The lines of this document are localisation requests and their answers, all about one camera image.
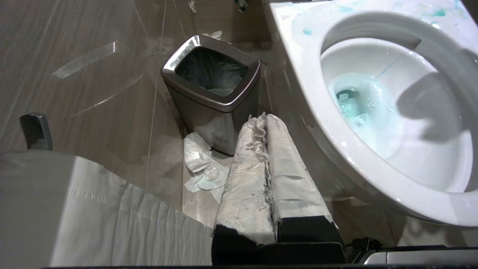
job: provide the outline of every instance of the trash can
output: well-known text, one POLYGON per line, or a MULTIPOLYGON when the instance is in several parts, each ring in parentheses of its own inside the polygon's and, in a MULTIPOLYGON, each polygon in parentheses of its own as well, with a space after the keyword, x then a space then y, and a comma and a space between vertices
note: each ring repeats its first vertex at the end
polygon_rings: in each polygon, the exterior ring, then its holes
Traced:
POLYGON ((222 41, 195 35, 166 61, 161 75, 188 133, 233 155, 242 125, 257 116, 261 62, 222 41))

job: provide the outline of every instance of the toilet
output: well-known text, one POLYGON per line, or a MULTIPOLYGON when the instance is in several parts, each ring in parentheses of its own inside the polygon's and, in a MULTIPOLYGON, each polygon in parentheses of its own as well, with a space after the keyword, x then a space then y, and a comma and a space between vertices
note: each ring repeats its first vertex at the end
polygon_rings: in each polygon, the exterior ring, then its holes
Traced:
POLYGON ((459 0, 263 0, 272 112, 322 195, 478 226, 478 27, 459 0))

